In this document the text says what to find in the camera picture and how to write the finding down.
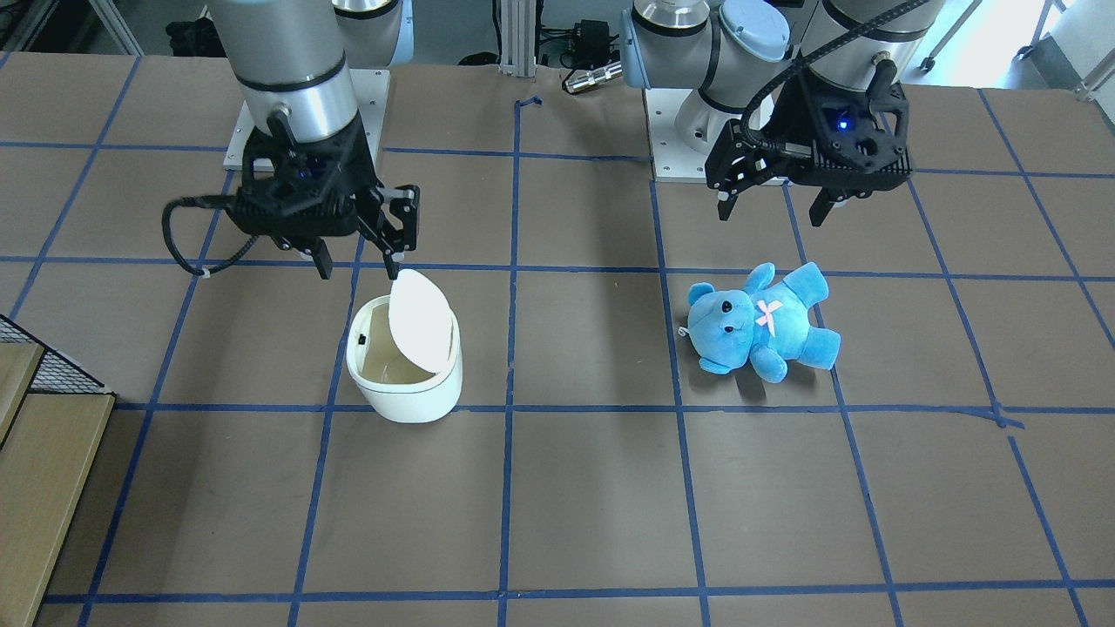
wooden plank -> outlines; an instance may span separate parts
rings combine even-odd
[[[114,398],[29,394],[0,451],[0,626],[28,627]]]
[[[41,357],[37,344],[0,344],[0,448]]]

white mounting plate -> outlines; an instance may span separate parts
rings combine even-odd
[[[384,115],[387,113],[387,91],[391,86],[391,73],[386,69],[353,69],[352,87],[356,90],[357,108],[360,109],[360,117],[363,119],[363,131],[368,136],[368,148],[371,156],[379,155],[379,137],[384,131]],[[232,129],[232,138],[229,139],[229,152],[224,155],[225,170],[242,170],[241,155],[244,154],[244,144],[251,134],[255,123],[252,122],[252,114],[248,113],[248,105],[240,108],[240,117],[236,118],[236,127]],[[258,160],[255,162],[258,172],[274,172],[269,160]]]
[[[673,127],[681,103],[692,89],[646,89],[647,127],[650,132],[650,152],[655,157],[655,179],[670,183],[705,184],[705,160],[707,155],[690,148]],[[769,117],[773,105],[765,100],[760,115]],[[782,177],[772,179],[764,185],[782,185]]]

pink ribbon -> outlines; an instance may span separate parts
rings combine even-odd
[[[757,324],[760,327],[764,327],[764,326],[768,327],[770,329],[770,337],[775,337],[775,335],[774,335],[774,312],[782,308],[782,302],[777,301],[777,300],[772,300],[770,305],[768,306],[766,303],[766,301],[760,300],[760,301],[756,302],[755,305],[759,308],[759,311],[763,312],[763,316],[759,317],[759,318],[757,318],[755,320],[755,324]]]

stuffed animal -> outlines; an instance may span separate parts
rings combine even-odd
[[[752,271],[743,290],[716,291],[708,283],[689,288],[688,336],[700,355],[700,367],[726,375],[750,358],[755,373],[778,383],[786,360],[797,359],[828,369],[840,351],[840,334],[809,326],[809,307],[828,298],[828,283],[816,263],[794,270],[780,283],[773,263]]]

